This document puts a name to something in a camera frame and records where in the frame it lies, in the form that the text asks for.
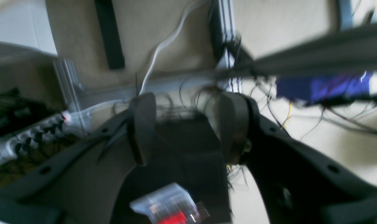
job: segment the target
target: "power strip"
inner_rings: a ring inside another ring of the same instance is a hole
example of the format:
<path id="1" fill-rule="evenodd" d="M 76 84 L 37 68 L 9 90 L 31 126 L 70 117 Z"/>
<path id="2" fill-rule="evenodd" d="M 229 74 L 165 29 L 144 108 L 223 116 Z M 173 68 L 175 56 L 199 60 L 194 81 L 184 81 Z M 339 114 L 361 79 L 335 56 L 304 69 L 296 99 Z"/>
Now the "power strip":
<path id="1" fill-rule="evenodd" d="M 73 125 L 68 112 L 56 114 L 19 133 L 0 138 L 0 166 L 18 156 L 28 154 L 27 148 L 37 149 L 40 143 L 49 143 L 68 134 L 84 136 L 83 130 Z"/>

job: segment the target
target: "clear plastic piece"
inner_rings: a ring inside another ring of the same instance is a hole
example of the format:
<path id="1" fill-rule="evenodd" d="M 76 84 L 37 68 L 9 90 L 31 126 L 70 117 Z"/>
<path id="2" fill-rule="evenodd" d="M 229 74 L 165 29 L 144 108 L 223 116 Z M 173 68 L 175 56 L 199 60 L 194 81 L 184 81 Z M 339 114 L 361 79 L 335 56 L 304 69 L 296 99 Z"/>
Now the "clear plastic piece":
<path id="1" fill-rule="evenodd" d="M 153 224 L 197 224 L 201 215 L 190 194 L 177 183 L 167 185 L 130 203 Z"/>

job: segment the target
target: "yellow wire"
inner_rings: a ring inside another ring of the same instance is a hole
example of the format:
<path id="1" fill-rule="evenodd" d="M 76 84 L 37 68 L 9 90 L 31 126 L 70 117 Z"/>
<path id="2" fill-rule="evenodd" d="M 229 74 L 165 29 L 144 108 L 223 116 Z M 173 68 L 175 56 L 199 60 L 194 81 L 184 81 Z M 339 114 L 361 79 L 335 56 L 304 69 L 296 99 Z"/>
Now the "yellow wire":
<path id="1" fill-rule="evenodd" d="M 292 112 L 292 101 L 289 102 L 289 111 L 288 111 L 288 116 L 285 119 L 284 123 L 282 123 L 281 129 L 285 128 L 285 124 L 287 123 L 288 119 L 291 118 L 291 112 Z"/>

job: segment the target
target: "mounting hole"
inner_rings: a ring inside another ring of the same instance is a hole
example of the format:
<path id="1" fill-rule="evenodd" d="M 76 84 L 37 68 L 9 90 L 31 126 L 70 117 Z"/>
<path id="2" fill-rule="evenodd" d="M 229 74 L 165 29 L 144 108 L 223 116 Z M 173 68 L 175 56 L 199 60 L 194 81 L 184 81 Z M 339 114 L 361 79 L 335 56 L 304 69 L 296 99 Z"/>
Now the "mounting hole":
<path id="1" fill-rule="evenodd" d="M 333 173 L 339 173 L 339 169 L 333 165 L 328 165 L 328 169 Z"/>
<path id="2" fill-rule="evenodd" d="M 44 175 L 44 174 L 47 174 L 49 173 L 51 170 L 51 167 L 43 167 L 41 170 L 40 170 L 40 174 Z"/>

